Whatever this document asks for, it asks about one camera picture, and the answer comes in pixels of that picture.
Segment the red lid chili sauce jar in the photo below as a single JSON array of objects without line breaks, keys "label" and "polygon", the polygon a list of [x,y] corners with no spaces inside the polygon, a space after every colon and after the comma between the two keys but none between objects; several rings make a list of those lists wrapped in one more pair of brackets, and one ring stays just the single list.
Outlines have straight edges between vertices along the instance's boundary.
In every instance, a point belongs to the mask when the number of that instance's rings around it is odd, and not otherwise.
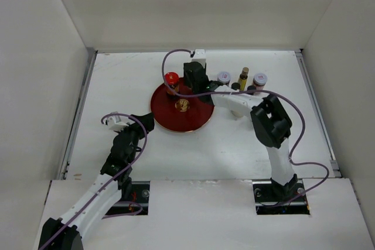
[{"label": "red lid chili sauce jar", "polygon": [[168,72],[164,75],[166,82],[166,92],[170,96],[179,93],[179,75],[176,72]]}]

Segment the white lid sauce jar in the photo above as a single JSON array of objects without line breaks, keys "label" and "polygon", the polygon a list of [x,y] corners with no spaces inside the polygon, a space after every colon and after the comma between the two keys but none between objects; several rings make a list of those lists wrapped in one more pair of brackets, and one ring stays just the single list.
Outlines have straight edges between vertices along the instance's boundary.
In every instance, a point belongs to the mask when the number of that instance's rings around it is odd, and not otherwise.
[{"label": "white lid sauce jar", "polygon": [[221,71],[217,75],[217,81],[225,85],[229,85],[231,81],[231,75],[227,71]]}]

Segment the black cap spice bottle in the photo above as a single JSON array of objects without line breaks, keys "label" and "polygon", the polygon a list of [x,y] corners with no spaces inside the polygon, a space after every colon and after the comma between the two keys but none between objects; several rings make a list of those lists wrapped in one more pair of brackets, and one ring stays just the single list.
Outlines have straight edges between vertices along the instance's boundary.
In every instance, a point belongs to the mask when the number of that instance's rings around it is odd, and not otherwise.
[{"label": "black cap spice bottle", "polygon": [[233,83],[233,84],[231,85],[231,88],[232,88],[233,90],[240,90],[241,85],[240,85],[239,83]]}]

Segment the yellow label oil bottle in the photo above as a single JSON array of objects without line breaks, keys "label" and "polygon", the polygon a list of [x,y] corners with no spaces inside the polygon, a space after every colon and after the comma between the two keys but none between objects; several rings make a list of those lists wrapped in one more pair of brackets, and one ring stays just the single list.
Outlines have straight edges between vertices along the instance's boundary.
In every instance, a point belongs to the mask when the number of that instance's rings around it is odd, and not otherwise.
[{"label": "yellow label oil bottle", "polygon": [[249,68],[248,67],[244,67],[239,75],[239,78],[238,78],[238,83],[240,85],[240,91],[244,91],[245,90],[245,87],[246,87],[246,84],[247,84],[247,79],[248,79],[248,72],[249,72]]}]

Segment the clear jar white powder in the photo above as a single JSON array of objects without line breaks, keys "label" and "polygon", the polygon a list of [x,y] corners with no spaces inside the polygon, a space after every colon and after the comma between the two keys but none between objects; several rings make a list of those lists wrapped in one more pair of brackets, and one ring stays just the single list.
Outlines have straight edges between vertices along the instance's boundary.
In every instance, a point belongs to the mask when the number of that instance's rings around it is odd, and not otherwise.
[{"label": "clear jar white powder", "polygon": [[243,117],[243,114],[237,112],[237,111],[231,111],[231,113],[235,116],[235,117],[238,117],[238,118],[241,118]]}]

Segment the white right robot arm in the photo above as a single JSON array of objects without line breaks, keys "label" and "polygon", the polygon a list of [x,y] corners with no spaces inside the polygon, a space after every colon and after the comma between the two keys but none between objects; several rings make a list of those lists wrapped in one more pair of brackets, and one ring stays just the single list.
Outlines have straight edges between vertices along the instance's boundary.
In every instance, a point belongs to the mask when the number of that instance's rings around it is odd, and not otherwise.
[{"label": "white right robot arm", "polygon": [[273,196],[278,201],[291,197],[298,181],[289,161],[292,122],[279,99],[273,94],[265,98],[240,94],[227,85],[209,80],[206,68],[196,61],[183,64],[183,79],[194,95],[200,95],[201,102],[251,119],[258,141],[268,152]]}]

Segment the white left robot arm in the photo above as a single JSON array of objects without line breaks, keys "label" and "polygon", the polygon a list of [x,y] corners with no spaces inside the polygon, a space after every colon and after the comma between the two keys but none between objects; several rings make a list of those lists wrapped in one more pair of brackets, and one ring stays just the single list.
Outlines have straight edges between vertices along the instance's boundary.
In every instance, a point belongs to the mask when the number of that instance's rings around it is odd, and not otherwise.
[{"label": "white left robot arm", "polygon": [[131,197],[132,165],[143,154],[154,129],[153,113],[124,115],[112,112],[101,123],[116,132],[110,153],[98,176],[84,195],[59,218],[49,218],[42,227],[39,249],[83,249],[96,225],[117,202]]}]

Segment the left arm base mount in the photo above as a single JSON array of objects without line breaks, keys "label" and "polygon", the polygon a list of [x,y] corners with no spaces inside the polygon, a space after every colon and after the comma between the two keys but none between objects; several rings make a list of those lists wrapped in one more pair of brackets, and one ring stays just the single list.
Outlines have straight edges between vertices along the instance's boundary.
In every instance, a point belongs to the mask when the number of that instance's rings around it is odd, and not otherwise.
[{"label": "left arm base mount", "polygon": [[149,181],[134,181],[129,192],[122,194],[121,199],[106,213],[106,216],[124,215],[142,210],[138,215],[148,215],[150,197]]}]

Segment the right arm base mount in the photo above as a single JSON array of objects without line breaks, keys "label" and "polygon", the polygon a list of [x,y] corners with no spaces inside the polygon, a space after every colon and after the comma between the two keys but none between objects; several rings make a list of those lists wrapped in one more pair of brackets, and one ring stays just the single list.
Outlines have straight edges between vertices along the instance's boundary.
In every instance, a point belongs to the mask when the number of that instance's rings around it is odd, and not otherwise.
[{"label": "right arm base mount", "polygon": [[286,195],[277,194],[271,181],[254,181],[253,193],[257,215],[309,215],[310,210],[302,180]]}]

